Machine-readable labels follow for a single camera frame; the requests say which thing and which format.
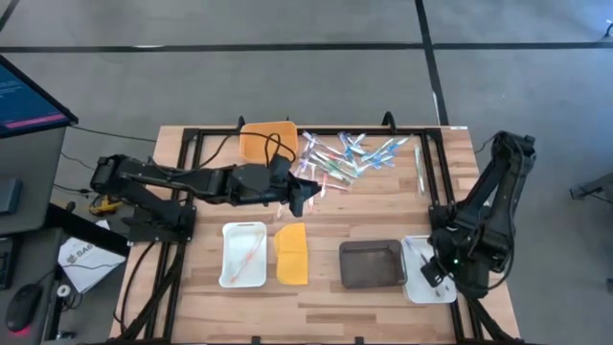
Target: floor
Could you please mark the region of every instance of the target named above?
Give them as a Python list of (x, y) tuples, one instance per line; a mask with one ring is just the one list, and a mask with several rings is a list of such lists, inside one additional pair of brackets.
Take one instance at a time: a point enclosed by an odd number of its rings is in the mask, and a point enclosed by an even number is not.
[[(0, 51), (28, 46), (151, 46), (286, 42), (421, 42), (411, 0), (0, 0), (18, 3)], [(613, 19), (606, 0), (426, 0), (438, 43), (592, 42)], [(432, 98), (422, 50), (174, 53), (7, 53), (70, 107), (81, 125), (155, 138), (161, 125), (284, 119), (297, 124), (468, 126), (475, 146), (497, 130), (528, 133), (538, 159), (516, 215), (511, 298), (523, 337), (547, 344), (610, 343), (611, 205), (568, 188), (613, 171), (613, 50), (435, 50), (446, 114)], [(69, 129), (64, 153), (146, 158), (148, 143)], [(489, 158), (478, 155), (481, 168)], [(62, 160), (57, 183), (90, 173)], [(75, 196), (55, 192), (58, 202)], [(87, 200), (79, 200), (84, 213)], [(121, 224), (112, 219), (114, 230)], [(62, 328), (102, 341), (123, 272), (68, 312)]]

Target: computer monitor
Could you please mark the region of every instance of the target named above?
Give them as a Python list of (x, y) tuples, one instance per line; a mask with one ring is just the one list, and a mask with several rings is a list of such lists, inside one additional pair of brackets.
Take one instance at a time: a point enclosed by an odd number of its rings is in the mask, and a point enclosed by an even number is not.
[(79, 119), (0, 56), (0, 138), (75, 125)]

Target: white tray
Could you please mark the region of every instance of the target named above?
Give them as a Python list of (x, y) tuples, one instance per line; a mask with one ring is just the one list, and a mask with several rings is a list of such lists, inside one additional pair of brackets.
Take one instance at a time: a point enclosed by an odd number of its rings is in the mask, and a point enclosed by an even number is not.
[[(223, 226), (223, 266), (219, 284), (224, 288), (255, 288), (266, 282), (266, 225), (262, 222), (234, 222)], [(249, 262), (237, 273), (244, 258), (261, 240)]]
[[(429, 261), (434, 256), (432, 246), (428, 244), (427, 237), (410, 237), (413, 246)], [(428, 281), (421, 274), (421, 268), (425, 263), (419, 253), (409, 248), (404, 239), (402, 253), (404, 254), (404, 266), (406, 268), (406, 284), (404, 284), (404, 296), (417, 304), (451, 303), (458, 298), (456, 286), (449, 277), (444, 277), (443, 282), (436, 289), (430, 287)]]

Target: black floor stripe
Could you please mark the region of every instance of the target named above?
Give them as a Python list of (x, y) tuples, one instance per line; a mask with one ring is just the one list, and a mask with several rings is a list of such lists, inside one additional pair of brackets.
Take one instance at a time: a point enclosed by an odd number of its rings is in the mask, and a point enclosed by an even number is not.
[(435, 106), (439, 116), (439, 125), (448, 126), (449, 118), (447, 117), (447, 109), (444, 105), (443, 88), (441, 87), (441, 78), (437, 68), (437, 61), (434, 57), (432, 39), (430, 38), (430, 29), (428, 28), (428, 19), (425, 15), (425, 7), (423, 0), (415, 0), (415, 7), (418, 11), (418, 19), (420, 20), (421, 40), (423, 42), (423, 51), (425, 52), (425, 61), (428, 65), (428, 75), (430, 76), (430, 86), (432, 92), (436, 95)]
[(2, 16), (0, 17), (0, 33), (7, 25), (7, 22), (11, 18), (12, 13), (15, 12), (17, 4), (19, 4), (19, 0), (11, 0), (9, 5), (7, 6), (7, 9), (4, 11), (4, 13), (2, 13)]
[(270, 43), (137, 46), (38, 46), (0, 47), (0, 53), (189, 53), (189, 52), (295, 52), (384, 51), (423, 49), (421, 43)]
[(613, 39), (597, 42), (434, 43), (434, 50), (573, 50), (613, 49)]

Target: wooden table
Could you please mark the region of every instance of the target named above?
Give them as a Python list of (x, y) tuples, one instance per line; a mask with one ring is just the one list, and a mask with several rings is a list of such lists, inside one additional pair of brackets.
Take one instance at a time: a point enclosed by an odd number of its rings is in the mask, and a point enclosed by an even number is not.
[[(159, 164), (176, 166), (183, 129), (183, 126), (161, 128), (154, 153)], [(468, 131), (442, 127), (442, 132), (455, 196), (460, 200), (479, 171)], [(322, 138), (341, 147), (337, 137)], [(221, 139), (206, 137), (201, 161), (213, 154)], [(364, 146), (378, 147), (387, 139), (367, 137)], [(366, 343), (455, 343), (448, 305), (413, 304), (405, 299), (401, 287), (345, 290), (340, 283), (341, 242), (401, 239), (405, 235), (430, 233), (426, 213), (430, 197), (427, 192), (420, 195), (417, 185), (414, 146), (419, 144), (417, 138), (412, 138), (400, 148), (395, 168), (367, 170), (350, 193), (328, 190), (323, 199), (317, 196), (312, 214), (306, 207), (302, 218), (285, 212), (281, 219), (276, 219), (277, 204), (232, 207), (196, 201), (197, 225), (193, 241), (187, 246), (172, 342), (248, 343), (251, 336), (259, 335), (266, 343), (354, 343), (357, 336), (364, 336)], [(431, 145), (431, 151), (436, 152), (434, 143)], [(436, 154), (433, 161), (436, 176), (441, 179)], [(232, 137), (210, 167), (241, 163), (238, 137)], [(439, 180), (437, 185), (444, 200), (443, 183)], [(168, 190), (153, 190), (159, 196), (170, 196)], [(267, 225), (268, 279), (263, 287), (225, 289), (218, 284), (221, 228), (232, 221), (262, 221)], [(276, 279), (273, 236), (284, 225), (300, 221), (306, 224), (309, 282), (307, 286), (285, 286)], [(130, 252), (120, 302), (127, 278), (145, 247), (139, 244)], [(151, 249), (136, 273), (128, 298), (128, 321), (151, 294), (159, 247)], [(491, 291), (483, 304), (503, 330), (519, 336), (506, 284)], [(166, 302), (161, 306), (156, 335), (162, 332)], [(465, 334), (471, 336), (462, 297), (460, 306)], [(111, 336), (118, 333), (119, 325), (115, 322)]]

